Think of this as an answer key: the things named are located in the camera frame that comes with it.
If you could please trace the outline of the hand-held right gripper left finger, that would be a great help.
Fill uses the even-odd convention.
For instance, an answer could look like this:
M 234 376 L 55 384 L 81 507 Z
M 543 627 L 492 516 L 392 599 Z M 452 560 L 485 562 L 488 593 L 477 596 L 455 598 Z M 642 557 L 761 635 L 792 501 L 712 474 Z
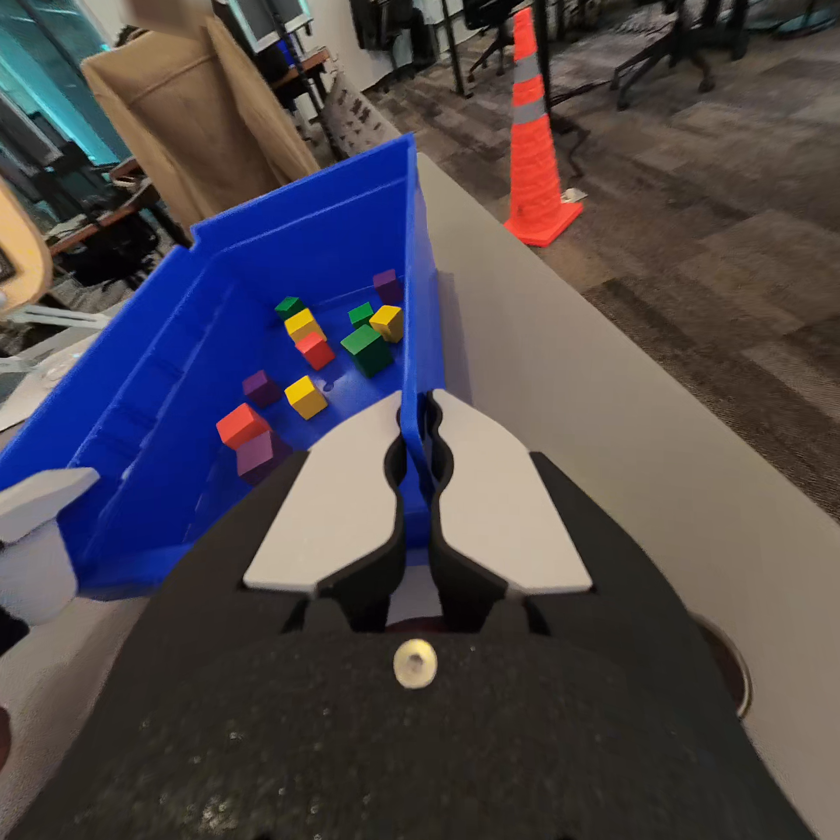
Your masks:
M 406 569 L 406 445 L 393 392 L 313 444 L 243 584 L 336 601 L 358 632 L 385 627 Z

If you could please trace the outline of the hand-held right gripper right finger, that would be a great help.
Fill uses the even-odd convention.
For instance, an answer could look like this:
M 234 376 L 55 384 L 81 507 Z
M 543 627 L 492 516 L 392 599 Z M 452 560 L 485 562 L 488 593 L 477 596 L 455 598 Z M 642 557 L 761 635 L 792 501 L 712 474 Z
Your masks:
M 429 568 L 443 617 L 476 633 L 498 602 L 589 592 L 593 580 L 526 446 L 445 389 L 427 396 Z

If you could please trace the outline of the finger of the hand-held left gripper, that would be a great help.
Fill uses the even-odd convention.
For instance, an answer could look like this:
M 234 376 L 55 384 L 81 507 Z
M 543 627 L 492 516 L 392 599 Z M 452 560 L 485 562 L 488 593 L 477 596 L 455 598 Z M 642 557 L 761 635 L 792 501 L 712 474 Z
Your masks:
M 76 597 L 78 582 L 58 516 L 99 481 L 93 468 L 48 469 L 1 493 L 1 606 L 46 624 Z

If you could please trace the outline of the large green wooden cube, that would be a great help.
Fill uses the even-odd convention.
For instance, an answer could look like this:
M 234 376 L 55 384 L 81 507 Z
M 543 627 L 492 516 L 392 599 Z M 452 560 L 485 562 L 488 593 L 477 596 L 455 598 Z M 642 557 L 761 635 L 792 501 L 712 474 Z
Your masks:
M 394 363 L 390 345 L 369 323 L 365 322 L 341 340 L 356 369 L 368 379 Z

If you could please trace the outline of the blue plastic bin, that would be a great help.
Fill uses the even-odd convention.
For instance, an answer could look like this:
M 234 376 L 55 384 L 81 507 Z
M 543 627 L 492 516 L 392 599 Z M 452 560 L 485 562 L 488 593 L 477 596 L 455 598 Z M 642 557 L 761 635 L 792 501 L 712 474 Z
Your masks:
M 445 386 L 437 268 L 414 136 L 404 134 L 196 224 L 2 451 L 5 490 L 47 469 L 90 467 L 99 481 L 58 516 L 78 594 L 152 592 L 249 491 L 216 423 L 265 371 L 281 388 L 312 376 L 329 406 L 303 420 L 285 396 L 264 415 L 294 449 L 400 391 L 420 486 L 431 487 L 421 418 Z M 348 312 L 382 306 L 373 276 L 395 269 L 404 337 L 394 363 L 360 373 L 341 340 Z M 314 371 L 275 306 L 304 301 L 336 359 Z

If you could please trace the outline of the large red wooden cube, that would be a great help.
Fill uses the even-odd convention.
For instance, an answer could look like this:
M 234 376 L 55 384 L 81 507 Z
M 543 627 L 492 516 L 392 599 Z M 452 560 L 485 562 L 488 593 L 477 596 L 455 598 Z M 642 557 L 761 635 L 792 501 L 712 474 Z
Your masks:
M 271 426 L 251 405 L 239 404 L 216 423 L 222 443 L 236 451 L 242 445 L 271 431 Z

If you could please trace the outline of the orange traffic cone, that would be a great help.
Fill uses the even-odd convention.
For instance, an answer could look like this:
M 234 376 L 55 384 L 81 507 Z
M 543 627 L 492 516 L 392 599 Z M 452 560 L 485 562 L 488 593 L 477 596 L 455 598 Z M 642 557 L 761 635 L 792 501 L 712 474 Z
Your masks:
M 515 14 L 513 35 L 511 193 L 505 227 L 523 244 L 544 248 L 582 214 L 583 204 L 563 197 L 530 7 Z

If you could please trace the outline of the grey patterned cushion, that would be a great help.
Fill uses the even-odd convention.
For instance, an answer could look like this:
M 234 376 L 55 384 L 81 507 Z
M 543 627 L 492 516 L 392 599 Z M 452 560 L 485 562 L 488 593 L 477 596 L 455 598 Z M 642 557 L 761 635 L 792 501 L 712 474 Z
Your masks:
M 332 76 L 332 85 L 322 106 L 322 125 L 329 133 L 340 161 L 402 136 L 342 70 Z

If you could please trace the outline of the tan fabric cover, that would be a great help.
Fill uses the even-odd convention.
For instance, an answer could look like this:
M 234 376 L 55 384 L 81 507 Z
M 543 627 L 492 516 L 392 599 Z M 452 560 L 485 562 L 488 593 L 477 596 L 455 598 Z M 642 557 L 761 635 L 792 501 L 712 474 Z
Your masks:
M 214 13 L 84 59 L 93 97 L 188 232 L 319 172 L 291 115 Z

